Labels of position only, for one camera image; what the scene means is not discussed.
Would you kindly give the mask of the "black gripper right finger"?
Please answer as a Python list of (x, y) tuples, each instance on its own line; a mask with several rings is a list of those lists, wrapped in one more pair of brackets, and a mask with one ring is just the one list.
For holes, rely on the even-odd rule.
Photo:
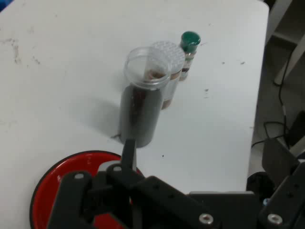
[(262, 166), (275, 191), (259, 213), (260, 224), (264, 229), (303, 229), (305, 163), (272, 138), (264, 144)]

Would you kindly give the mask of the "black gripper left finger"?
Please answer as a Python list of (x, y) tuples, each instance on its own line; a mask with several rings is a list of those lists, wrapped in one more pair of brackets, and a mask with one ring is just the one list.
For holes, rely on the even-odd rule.
[(136, 170), (136, 142), (127, 140), (119, 163), (92, 176), (66, 174), (60, 183), (47, 227), (92, 229), (112, 215), (126, 229), (219, 229), (218, 215), (157, 177)]

